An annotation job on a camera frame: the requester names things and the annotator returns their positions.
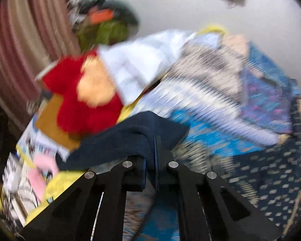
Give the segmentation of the navy patterned hoodie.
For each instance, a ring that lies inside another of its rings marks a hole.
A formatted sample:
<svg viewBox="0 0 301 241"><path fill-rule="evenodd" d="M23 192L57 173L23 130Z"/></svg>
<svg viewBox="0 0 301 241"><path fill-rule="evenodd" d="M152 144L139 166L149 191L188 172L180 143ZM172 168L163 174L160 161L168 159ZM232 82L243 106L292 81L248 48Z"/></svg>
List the navy patterned hoodie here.
<svg viewBox="0 0 301 241"><path fill-rule="evenodd" d="M290 111L293 130L282 144L244 151L244 143L197 122L183 111L174 120L147 111L83 140L66 159L56 157L60 170L85 170L127 156L146 159L154 174L154 139L191 170L215 170L243 197L282 229L301 217L301 115Z"/></svg>

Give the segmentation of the striped pink curtain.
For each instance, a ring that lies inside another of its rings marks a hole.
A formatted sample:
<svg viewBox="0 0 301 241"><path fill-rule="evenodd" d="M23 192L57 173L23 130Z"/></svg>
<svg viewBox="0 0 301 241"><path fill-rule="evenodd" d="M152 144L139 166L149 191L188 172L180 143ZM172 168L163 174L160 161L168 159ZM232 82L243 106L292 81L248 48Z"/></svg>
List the striped pink curtain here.
<svg viewBox="0 0 301 241"><path fill-rule="evenodd" d="M70 0L0 0L0 105L23 130L26 105L39 97L35 77L51 62L78 55L70 26Z"/></svg>

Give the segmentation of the red and orange plush toy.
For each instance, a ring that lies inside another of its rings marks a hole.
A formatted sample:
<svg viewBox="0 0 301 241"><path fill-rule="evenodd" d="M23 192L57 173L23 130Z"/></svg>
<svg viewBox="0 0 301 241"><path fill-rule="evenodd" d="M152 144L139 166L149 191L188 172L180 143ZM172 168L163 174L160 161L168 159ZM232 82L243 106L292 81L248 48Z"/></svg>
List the red and orange plush toy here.
<svg viewBox="0 0 301 241"><path fill-rule="evenodd" d="M42 82L62 97L56 120L64 132L90 135L116 124L123 104L96 52L61 58Z"/></svg>

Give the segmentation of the blue patchwork bedspread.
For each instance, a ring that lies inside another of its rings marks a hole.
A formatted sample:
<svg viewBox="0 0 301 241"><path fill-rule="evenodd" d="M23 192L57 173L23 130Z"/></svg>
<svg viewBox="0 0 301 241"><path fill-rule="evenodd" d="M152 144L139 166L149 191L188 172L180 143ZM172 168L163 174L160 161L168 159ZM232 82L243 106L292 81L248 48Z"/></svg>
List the blue patchwork bedspread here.
<svg viewBox="0 0 301 241"><path fill-rule="evenodd" d="M301 115L294 80L241 37L184 45L132 114L189 123L173 151L199 173L215 171L281 231L299 218Z"/></svg>

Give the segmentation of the brown cardboard piece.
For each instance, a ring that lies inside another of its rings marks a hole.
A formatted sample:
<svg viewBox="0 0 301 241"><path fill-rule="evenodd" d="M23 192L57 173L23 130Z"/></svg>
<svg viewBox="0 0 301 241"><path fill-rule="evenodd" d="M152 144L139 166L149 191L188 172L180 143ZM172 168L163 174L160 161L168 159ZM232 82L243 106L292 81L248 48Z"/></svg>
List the brown cardboard piece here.
<svg viewBox="0 0 301 241"><path fill-rule="evenodd" d="M35 126L56 143L73 151L80 146L80 138L64 132L57 124L57 115L62 101L61 96L53 95L40 113Z"/></svg>

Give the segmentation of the yellow cloth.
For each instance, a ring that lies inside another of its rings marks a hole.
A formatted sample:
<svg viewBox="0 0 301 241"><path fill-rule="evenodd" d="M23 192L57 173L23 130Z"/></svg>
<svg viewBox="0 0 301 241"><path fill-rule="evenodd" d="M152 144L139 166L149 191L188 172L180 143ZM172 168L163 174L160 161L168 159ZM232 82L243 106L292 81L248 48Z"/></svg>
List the yellow cloth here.
<svg viewBox="0 0 301 241"><path fill-rule="evenodd" d="M218 33L219 35L225 35L227 31L221 25L207 25L205 28L201 29L198 32L198 34L207 34L207 33Z"/></svg>

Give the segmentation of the white folded cloth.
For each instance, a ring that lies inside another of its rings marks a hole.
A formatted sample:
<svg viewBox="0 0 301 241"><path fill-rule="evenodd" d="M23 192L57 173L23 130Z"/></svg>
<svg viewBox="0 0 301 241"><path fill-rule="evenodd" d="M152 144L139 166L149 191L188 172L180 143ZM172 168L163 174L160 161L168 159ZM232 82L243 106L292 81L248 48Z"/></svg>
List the white folded cloth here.
<svg viewBox="0 0 301 241"><path fill-rule="evenodd" d="M124 106L132 104L178 60L193 31L168 29L97 49Z"/></svg>

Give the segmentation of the green and dark clutter pile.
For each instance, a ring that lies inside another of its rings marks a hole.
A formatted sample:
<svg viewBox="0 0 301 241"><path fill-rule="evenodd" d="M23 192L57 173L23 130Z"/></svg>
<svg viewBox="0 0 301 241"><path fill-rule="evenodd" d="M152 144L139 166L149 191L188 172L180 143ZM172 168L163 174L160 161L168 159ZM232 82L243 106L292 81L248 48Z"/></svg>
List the green and dark clutter pile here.
<svg viewBox="0 0 301 241"><path fill-rule="evenodd" d="M139 29L139 16L125 0L70 0L68 9L82 51L126 41Z"/></svg>

